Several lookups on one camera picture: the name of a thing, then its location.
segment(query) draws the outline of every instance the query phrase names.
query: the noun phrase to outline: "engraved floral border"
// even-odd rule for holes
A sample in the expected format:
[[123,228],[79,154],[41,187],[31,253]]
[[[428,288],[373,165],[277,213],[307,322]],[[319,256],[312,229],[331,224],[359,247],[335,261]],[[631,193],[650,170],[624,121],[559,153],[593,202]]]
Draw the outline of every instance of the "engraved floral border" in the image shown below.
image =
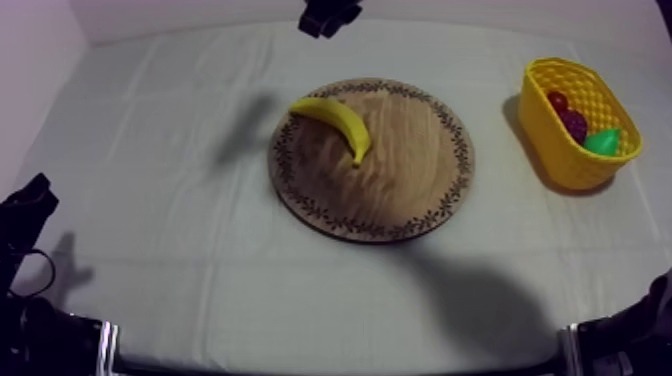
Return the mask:
[[332,217],[328,209],[320,207],[314,199],[306,197],[293,185],[295,177],[293,169],[294,156],[289,145],[293,141],[299,124],[296,117],[292,115],[289,115],[289,120],[281,127],[280,134],[272,148],[272,158],[278,167],[278,178],[282,183],[282,187],[280,187],[282,193],[287,199],[294,202],[298,210],[302,211],[305,219],[314,218],[321,220],[326,225],[326,229],[331,231],[345,230],[348,233],[357,234],[358,236],[354,237],[357,239],[365,235],[372,241],[400,240],[428,232],[453,215],[453,205],[460,202],[462,195],[466,193],[466,189],[469,187],[474,167],[473,156],[470,158],[469,142],[463,134],[464,129],[455,122],[448,108],[418,88],[388,81],[363,82],[358,84],[336,83],[319,89],[308,96],[328,98],[347,92],[376,92],[380,90],[427,103],[436,116],[439,117],[443,127],[453,135],[451,141],[455,145],[454,156],[457,159],[459,175],[453,180],[448,192],[443,195],[436,209],[428,210],[421,217],[413,217],[401,226],[381,226],[374,223],[358,222],[353,218]]

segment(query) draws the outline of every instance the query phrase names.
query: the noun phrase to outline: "green plastic fruit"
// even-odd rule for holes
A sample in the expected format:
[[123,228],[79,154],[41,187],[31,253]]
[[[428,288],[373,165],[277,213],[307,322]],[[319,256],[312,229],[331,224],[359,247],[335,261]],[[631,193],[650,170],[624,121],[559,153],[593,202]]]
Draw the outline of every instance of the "green plastic fruit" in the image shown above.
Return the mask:
[[595,154],[613,157],[618,150],[620,129],[607,129],[602,132],[586,137],[583,147]]

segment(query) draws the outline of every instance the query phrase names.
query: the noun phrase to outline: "white wall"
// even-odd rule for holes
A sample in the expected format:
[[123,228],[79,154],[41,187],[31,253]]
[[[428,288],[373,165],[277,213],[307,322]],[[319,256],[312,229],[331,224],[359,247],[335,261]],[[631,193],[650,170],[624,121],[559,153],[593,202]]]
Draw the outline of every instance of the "white wall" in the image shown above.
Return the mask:
[[[205,25],[298,20],[304,0],[71,0],[94,42]],[[635,50],[668,48],[655,0],[364,0],[362,17],[455,22]]]
[[0,198],[86,49],[67,0],[0,0]]

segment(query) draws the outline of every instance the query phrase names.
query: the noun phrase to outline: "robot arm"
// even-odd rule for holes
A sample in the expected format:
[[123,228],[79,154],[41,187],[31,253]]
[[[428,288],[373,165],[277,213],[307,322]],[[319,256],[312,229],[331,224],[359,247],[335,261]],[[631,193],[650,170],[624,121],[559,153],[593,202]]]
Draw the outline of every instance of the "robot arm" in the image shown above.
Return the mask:
[[343,25],[350,24],[362,12],[361,0],[306,0],[299,30],[314,37],[331,38]]

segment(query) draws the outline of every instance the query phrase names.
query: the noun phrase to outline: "toy fruit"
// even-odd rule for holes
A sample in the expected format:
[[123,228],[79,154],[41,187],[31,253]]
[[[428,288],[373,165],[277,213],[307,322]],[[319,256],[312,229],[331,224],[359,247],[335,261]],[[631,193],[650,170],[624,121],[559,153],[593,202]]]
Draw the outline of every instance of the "toy fruit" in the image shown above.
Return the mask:
[[620,134],[620,129],[607,129],[602,132],[595,133],[594,135],[588,136],[588,138],[586,138],[586,142],[583,144],[583,147],[595,154],[601,154],[610,157],[614,156],[616,155],[616,150],[618,149]]
[[294,102],[289,112],[307,116],[338,129],[355,153],[352,164],[358,167],[371,147],[371,138],[362,118],[350,107],[333,99],[302,98]]
[[555,109],[555,112],[561,113],[569,109],[569,103],[567,102],[567,97],[564,94],[557,91],[551,91],[546,95],[548,101],[551,102],[551,106]]
[[574,141],[579,145],[583,145],[588,133],[588,122],[586,122],[583,115],[577,111],[569,110],[558,113],[558,116],[560,116],[560,120],[562,120],[565,128],[567,128],[567,132],[569,132]]

